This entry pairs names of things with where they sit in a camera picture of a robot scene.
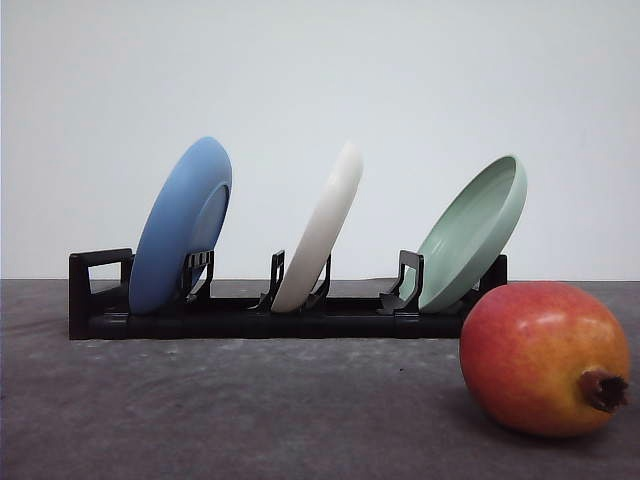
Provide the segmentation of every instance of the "dish rack handle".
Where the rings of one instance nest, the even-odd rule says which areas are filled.
[[[88,321],[110,303],[116,302],[128,310],[128,289],[135,255],[130,248],[72,253],[69,255],[69,338],[88,338]],[[91,292],[89,268],[120,263],[120,285],[101,292]]]

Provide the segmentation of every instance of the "white plate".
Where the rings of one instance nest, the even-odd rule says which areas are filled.
[[[291,312],[307,300],[349,213],[362,177],[362,168],[360,151],[347,142],[284,274],[271,311]]]

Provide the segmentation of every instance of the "mint green plate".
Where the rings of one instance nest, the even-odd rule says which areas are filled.
[[[422,312],[441,312],[473,288],[509,240],[526,197],[527,176],[515,157],[496,160],[460,192],[418,250],[424,255]],[[415,271],[407,268],[403,299],[414,282]]]

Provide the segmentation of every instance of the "black dish rack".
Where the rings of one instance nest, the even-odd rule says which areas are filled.
[[[500,255],[478,284],[460,301],[440,313],[421,313],[424,258],[400,251],[398,278],[377,297],[328,296],[331,256],[324,280],[295,312],[271,312],[284,274],[284,251],[271,258],[269,291],[259,298],[211,297],[214,251],[187,255],[179,295],[151,315],[129,310],[128,290],[134,254],[131,249],[73,253],[69,256],[69,338],[457,338],[467,314],[492,288],[507,283],[507,257]],[[120,263],[120,284],[93,293],[89,268]],[[411,295],[400,298],[406,268],[415,270]],[[206,279],[192,289],[192,272],[206,268]]]

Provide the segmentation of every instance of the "stone countertop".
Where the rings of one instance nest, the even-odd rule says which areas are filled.
[[[391,282],[332,287],[365,295]],[[595,434],[544,440],[482,413],[456,340],[70,341],[65,280],[4,280],[1,476],[640,478],[640,282],[576,284],[625,329],[632,403]]]

